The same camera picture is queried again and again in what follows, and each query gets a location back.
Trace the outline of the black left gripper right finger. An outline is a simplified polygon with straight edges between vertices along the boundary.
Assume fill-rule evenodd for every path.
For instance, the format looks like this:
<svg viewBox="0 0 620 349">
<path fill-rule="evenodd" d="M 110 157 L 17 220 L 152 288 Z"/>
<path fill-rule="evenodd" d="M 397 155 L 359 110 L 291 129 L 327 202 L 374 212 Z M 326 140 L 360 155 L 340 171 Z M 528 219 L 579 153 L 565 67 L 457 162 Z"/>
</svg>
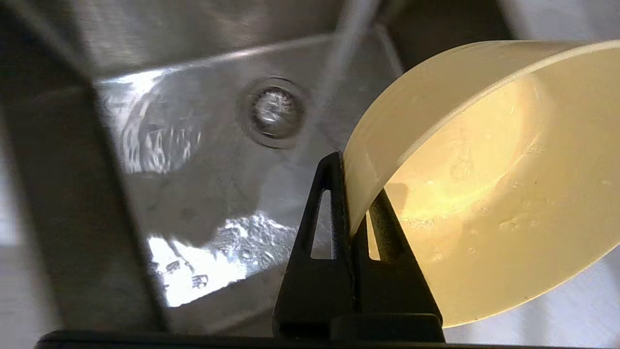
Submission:
<svg viewBox="0 0 620 349">
<path fill-rule="evenodd" d="M 352 239 L 355 314 L 361 340 L 444 342 L 443 318 L 385 190 Z"/>
</svg>

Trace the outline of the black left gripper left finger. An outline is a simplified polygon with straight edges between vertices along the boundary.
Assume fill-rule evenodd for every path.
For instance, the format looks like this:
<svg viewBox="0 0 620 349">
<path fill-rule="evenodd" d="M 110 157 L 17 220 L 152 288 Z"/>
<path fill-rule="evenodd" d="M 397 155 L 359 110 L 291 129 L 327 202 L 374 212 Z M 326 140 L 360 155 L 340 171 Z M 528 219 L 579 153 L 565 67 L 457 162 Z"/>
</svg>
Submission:
<svg viewBox="0 0 620 349">
<path fill-rule="evenodd" d="M 325 191 L 330 192 L 332 257 L 312 258 L 316 225 Z M 331 322 L 354 311 L 355 291 L 349 246 L 349 216 L 342 154 L 319 161 L 276 305 L 276 338 L 330 338 Z"/>
</svg>

